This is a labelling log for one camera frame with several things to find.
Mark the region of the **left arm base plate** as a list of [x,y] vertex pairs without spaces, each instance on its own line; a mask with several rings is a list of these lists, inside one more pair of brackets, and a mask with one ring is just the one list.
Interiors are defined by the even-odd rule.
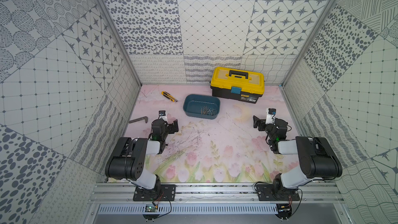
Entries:
[[135,188],[134,202],[155,202],[155,201],[171,201],[175,200],[176,185],[160,184],[155,189],[148,190],[144,188]]

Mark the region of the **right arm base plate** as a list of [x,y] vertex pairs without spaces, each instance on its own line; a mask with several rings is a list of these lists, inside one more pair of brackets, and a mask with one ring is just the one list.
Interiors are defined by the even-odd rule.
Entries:
[[259,201],[299,201],[301,198],[295,189],[281,187],[276,189],[273,185],[264,182],[257,182],[254,190],[258,195]]

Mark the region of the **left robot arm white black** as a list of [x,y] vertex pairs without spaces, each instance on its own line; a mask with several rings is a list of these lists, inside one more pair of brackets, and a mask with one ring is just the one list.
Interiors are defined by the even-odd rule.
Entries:
[[127,179],[140,189],[160,193],[160,178],[145,169],[147,155],[160,155],[165,150],[166,138],[179,131],[178,120],[168,123],[162,118],[151,124],[148,138],[119,138],[106,166],[107,177]]

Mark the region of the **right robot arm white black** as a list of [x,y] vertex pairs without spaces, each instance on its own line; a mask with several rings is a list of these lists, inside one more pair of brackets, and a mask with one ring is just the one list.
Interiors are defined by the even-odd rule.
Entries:
[[298,156],[297,167],[275,176],[273,192],[297,190],[314,180],[341,177],[342,165],[326,138],[296,136],[287,140],[288,123],[275,118],[275,112],[265,119],[253,116],[253,121],[255,129],[266,132],[265,142],[274,154]]

